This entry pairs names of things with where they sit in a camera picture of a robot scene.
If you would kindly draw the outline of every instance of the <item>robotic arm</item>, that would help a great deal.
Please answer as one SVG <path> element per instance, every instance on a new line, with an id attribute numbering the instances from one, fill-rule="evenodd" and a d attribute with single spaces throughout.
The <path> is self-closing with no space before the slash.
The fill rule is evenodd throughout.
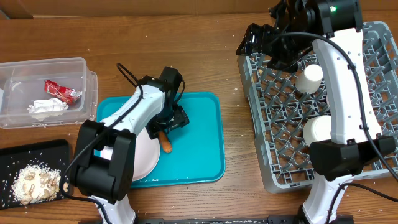
<path id="1" fill-rule="evenodd" d="M 324 224 L 333 196 L 340 184 L 349 183 L 363 167 L 377 159 L 362 126 L 358 89 L 344 56 L 329 43 L 309 35 L 282 33 L 305 32 L 328 38 L 340 46 L 356 65 L 368 131 L 383 156 L 395 149 L 394 138 L 381 136 L 373 113 L 362 58 L 362 15 L 358 0 L 282 0 L 269 9 L 275 26 L 251 24 L 236 54 L 261 52 L 271 56 L 268 68 L 296 72 L 297 62 L 314 50 L 323 70 L 331 111 L 331 140 L 310 145 L 310 158 L 316 172 L 309 198 L 300 207 L 295 223 Z M 331 211 L 334 223 L 354 223 L 336 219 L 344 191 Z"/>
<path id="2" fill-rule="evenodd" d="M 86 121 L 79 130 L 75 155 L 139 101 L 76 162 L 70 173 L 71 183 L 83 195 L 103 204 L 112 223 L 133 223 L 136 217 L 127 198 L 134 173 L 136 136 L 146 128 L 149 137 L 154 139 L 159 131 L 168 132 L 189 123 L 183 108 L 174 101 L 181 82 L 178 70 L 165 67 L 159 79 L 146 76 L 139 80 L 138 85 L 143 91 L 141 99 L 141 91 L 136 88 L 133 96 L 117 112 L 100 123 Z M 110 160 L 94 155 L 95 149 L 101 151 L 104 148 L 113 150 Z"/>

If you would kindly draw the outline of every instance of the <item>teal cutting board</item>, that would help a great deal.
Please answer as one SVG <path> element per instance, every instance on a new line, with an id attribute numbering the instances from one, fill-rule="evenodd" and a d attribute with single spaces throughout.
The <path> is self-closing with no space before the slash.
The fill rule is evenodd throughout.
<path id="1" fill-rule="evenodd" d="M 97 121 L 112 115 L 130 96 L 105 99 L 98 106 Z M 220 101 L 212 93 L 184 93 L 178 103 L 190 123 L 168 135 L 172 152 L 160 152 L 155 169 L 131 188 L 214 182 L 225 172 L 223 123 Z"/>

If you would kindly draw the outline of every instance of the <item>wooden table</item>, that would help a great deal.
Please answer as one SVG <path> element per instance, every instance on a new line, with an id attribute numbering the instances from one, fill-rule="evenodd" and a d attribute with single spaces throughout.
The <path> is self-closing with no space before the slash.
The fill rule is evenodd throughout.
<path id="1" fill-rule="evenodd" d="M 385 21 L 398 37 L 396 14 L 395 11 L 363 12 L 365 21 Z M 309 191 L 267 192 L 254 148 L 251 113 L 235 56 L 236 47 L 252 22 L 271 21 L 266 14 L 0 21 L 0 62 L 83 57 L 89 69 L 98 74 L 99 102 L 134 92 L 119 74 L 116 62 L 139 78 L 157 77 L 164 66 L 179 69 L 187 92 L 211 91 L 220 98 L 226 172 L 221 180 L 210 184 L 130 191 L 130 203 L 139 218 L 293 215 Z M 65 138 L 74 146 L 79 127 L 0 129 L 0 147 L 57 138 Z M 397 183 L 392 178 L 359 182 L 398 197 Z M 357 223 L 397 223 L 398 205 L 349 188 L 338 213 L 354 215 Z M 0 211 L 0 223 L 76 223 L 99 217 L 93 204 L 72 200 Z"/>

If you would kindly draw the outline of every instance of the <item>wood surface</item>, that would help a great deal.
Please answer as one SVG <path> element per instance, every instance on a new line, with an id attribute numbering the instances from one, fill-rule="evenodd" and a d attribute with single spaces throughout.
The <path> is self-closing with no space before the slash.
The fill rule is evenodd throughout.
<path id="1" fill-rule="evenodd" d="M 386 22 L 393 35 L 398 36 L 395 11 L 363 14 L 365 21 Z M 267 14 L 227 14 L 0 21 L 0 62 L 83 57 L 89 69 L 98 74 L 99 102 L 134 92 L 118 72 L 117 62 L 139 78 L 156 77 L 164 66 L 179 69 L 187 84 L 186 92 L 210 91 L 221 101 L 226 172 L 221 180 L 209 184 L 131 190 L 130 203 L 139 218 L 293 215 L 309 190 L 267 192 L 254 148 L 251 112 L 235 56 L 236 47 L 252 22 L 263 24 L 270 20 Z M 79 127 L 0 129 L 0 147 L 58 138 L 67 139 L 74 147 Z M 398 197 L 397 183 L 392 178 L 359 183 Z M 356 223 L 397 223 L 398 205 L 349 188 L 338 213 L 354 215 Z M 1 224 L 66 224 L 99 217 L 93 204 L 72 200 L 0 211 Z"/>
<path id="2" fill-rule="evenodd" d="M 0 0 L 10 18 L 268 12 L 280 0 Z M 396 0 L 360 0 L 363 10 L 398 10 Z"/>

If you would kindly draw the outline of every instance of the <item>wire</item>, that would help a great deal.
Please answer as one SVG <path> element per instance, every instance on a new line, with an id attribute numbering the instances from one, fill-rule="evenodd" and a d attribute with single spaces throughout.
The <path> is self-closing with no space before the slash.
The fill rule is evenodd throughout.
<path id="1" fill-rule="evenodd" d="M 379 149 L 376 147 L 376 145 L 374 144 L 372 137 L 369 133 L 369 128 L 368 128 L 368 124 L 366 122 L 366 116 L 365 116 L 365 109 L 364 109 L 364 102 L 363 102 L 363 95 L 362 95 L 362 88 L 361 88 L 361 82 L 359 80 L 359 76 L 358 73 L 356 71 L 356 66 L 353 63 L 353 61 L 350 59 L 350 57 L 347 55 L 347 53 L 336 43 L 334 43 L 332 40 L 327 39 L 326 37 L 320 36 L 320 35 L 316 35 L 316 34 L 311 34 L 311 33 L 305 33 L 305 32 L 291 32 L 291 33 L 285 33 L 285 34 L 279 34 L 277 36 L 275 36 L 276 38 L 279 37 L 288 37 L 288 36 L 306 36 L 306 37 L 312 37 L 314 39 L 320 39 L 325 41 L 326 43 L 332 45 L 337 51 L 339 51 L 339 53 L 342 54 L 342 56 L 346 59 L 346 61 L 348 62 L 349 68 L 353 71 L 353 75 L 354 75 L 354 79 L 355 79 L 355 84 L 357 87 L 357 91 L 358 91 L 358 101 L 359 101 L 359 107 L 361 110 L 361 121 L 362 121 L 362 128 L 364 130 L 364 133 L 366 135 L 366 138 L 368 139 L 369 143 L 371 144 L 371 147 L 373 149 L 373 151 L 376 153 L 376 155 L 379 157 L 379 159 L 381 160 L 381 162 L 385 165 L 385 167 L 387 168 L 387 170 L 391 173 L 391 175 L 395 178 L 396 181 L 398 181 L 398 176 L 397 174 L 394 172 L 394 170 L 391 168 L 391 166 L 386 162 L 386 160 L 383 158 L 382 154 L 379 152 Z M 376 190 L 373 190 L 369 187 L 360 185 L 360 184 L 352 184 L 352 183 L 345 183 L 345 184 L 341 184 L 339 189 L 337 190 L 337 192 L 335 193 L 335 195 L 333 196 L 333 200 L 330 204 L 330 209 L 328 211 L 328 218 L 326 219 L 326 224 L 329 223 L 330 221 L 330 217 L 331 217 L 331 213 L 333 212 L 333 207 L 335 206 L 335 202 L 336 199 L 339 195 L 339 193 L 341 192 L 341 190 L 343 189 L 343 187 L 345 186 L 355 186 L 355 187 L 360 187 L 362 189 L 368 190 L 374 194 L 377 194 L 378 196 L 384 197 L 386 199 L 392 200 L 393 202 L 398 202 L 398 199 L 396 198 L 392 198 L 388 195 L 382 194 L 380 192 L 377 192 Z"/>
<path id="2" fill-rule="evenodd" d="M 180 99 L 184 93 L 184 90 L 185 90 L 185 81 L 182 80 L 182 91 L 181 91 L 180 95 L 178 96 L 178 98 L 174 100 L 174 103 L 178 103 L 178 101 L 180 101 Z"/>
<path id="3" fill-rule="evenodd" d="M 137 105 L 138 103 L 141 101 L 142 96 L 143 96 L 143 89 L 142 86 L 138 84 L 138 79 L 128 70 L 125 68 L 125 66 L 123 66 L 120 63 L 117 63 L 116 66 L 118 67 L 119 71 L 123 74 L 124 77 L 126 77 L 130 83 L 132 83 L 135 87 L 138 87 L 140 90 L 140 95 L 138 97 L 138 100 L 126 111 L 124 112 L 121 116 L 119 116 L 116 121 L 114 121 L 111 125 L 109 125 L 108 127 L 105 128 L 105 130 L 103 132 L 101 132 L 99 135 L 97 135 L 83 150 L 80 151 L 80 153 L 75 156 L 75 158 L 71 161 L 71 163 L 69 164 L 69 166 L 67 167 L 67 169 L 65 170 L 65 172 L 63 173 L 63 175 L 61 175 L 61 179 L 60 179 L 60 191 L 62 193 L 62 195 L 66 198 L 72 199 L 72 200 L 77 200 L 77 201 L 81 201 L 81 202 L 93 202 L 95 204 L 97 204 L 98 208 L 101 210 L 104 219 L 106 221 L 106 223 L 108 224 L 112 224 L 111 221 L 109 220 L 108 214 L 106 213 L 105 209 L 104 209 L 104 205 L 101 204 L 99 201 L 93 199 L 93 198 L 83 198 L 83 197 L 75 197 L 72 195 L 67 194 L 64 190 L 63 190 L 63 184 L 65 183 L 65 176 L 68 174 L 69 170 L 72 168 L 72 166 L 76 163 L 77 160 L 79 160 L 79 158 L 90 148 L 92 148 L 93 146 L 95 146 L 95 144 L 99 143 L 99 141 L 105 137 L 106 134 L 108 134 L 113 127 L 115 127 L 115 125 L 117 125 L 120 121 L 123 120 L 124 117 L 126 117 Z M 122 71 L 122 69 L 127 72 L 134 81 L 136 81 L 137 85 L 135 83 L 133 83 L 128 77 L 127 75 Z"/>
<path id="4" fill-rule="evenodd" d="M 329 223 L 329 221 L 330 221 L 330 217 L 331 217 L 331 214 L 332 214 L 332 211 L 333 211 L 333 207 L 335 206 L 335 203 L 336 203 L 336 200 L 337 200 L 337 196 L 340 194 L 341 190 L 343 190 L 343 188 L 346 187 L 346 186 L 359 187 L 359 188 L 362 188 L 364 190 L 370 191 L 370 192 L 372 192 L 372 193 L 374 193 L 374 194 L 376 194 L 376 195 L 378 195 L 380 197 L 388 199 L 388 200 L 390 200 L 392 202 L 398 202 L 398 198 L 394 198 L 394 197 L 388 196 L 386 194 L 378 192 L 377 190 L 374 190 L 374 189 L 372 189 L 370 187 L 367 187 L 365 185 L 355 184 L 355 183 L 340 184 L 340 186 L 338 187 L 337 192 L 335 193 L 335 195 L 333 196 L 333 199 L 331 201 L 331 204 L 330 204 L 330 207 L 329 207 L 329 211 L 328 211 L 328 217 L 326 218 L 326 224 Z"/>

